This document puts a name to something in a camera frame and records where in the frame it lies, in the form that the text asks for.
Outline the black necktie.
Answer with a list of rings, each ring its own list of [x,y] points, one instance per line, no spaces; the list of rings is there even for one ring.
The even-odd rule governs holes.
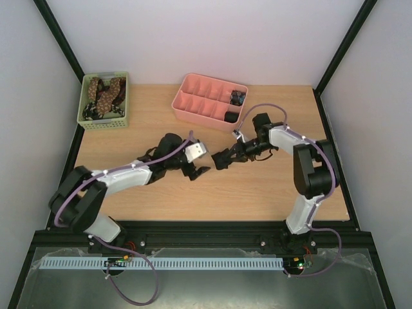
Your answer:
[[[232,163],[229,155],[229,150],[213,154],[212,160],[214,162],[215,168],[219,171],[228,169],[229,165]]]

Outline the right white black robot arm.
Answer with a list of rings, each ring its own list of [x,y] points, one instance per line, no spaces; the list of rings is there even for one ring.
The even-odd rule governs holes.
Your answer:
[[[312,228],[312,222],[322,202],[339,186],[340,176],[327,140],[313,141],[282,122],[273,123],[269,115],[260,113],[252,119],[256,137],[246,140],[238,129],[236,143],[212,155],[217,170],[227,169],[234,162],[258,161],[262,153],[283,150],[293,158],[293,178],[298,196],[286,219],[288,232],[281,236],[281,246],[295,252],[303,245],[302,234]]]

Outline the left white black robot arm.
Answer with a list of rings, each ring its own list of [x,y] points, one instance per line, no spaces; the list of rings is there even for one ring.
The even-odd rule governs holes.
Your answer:
[[[112,243],[121,235],[122,227],[102,213],[101,206],[107,197],[155,183],[167,171],[180,170],[193,181],[209,170],[207,166],[194,164],[207,152],[205,144],[193,136],[184,140],[167,133],[157,146],[120,167],[92,171],[80,165],[67,175],[49,201],[53,224]]]

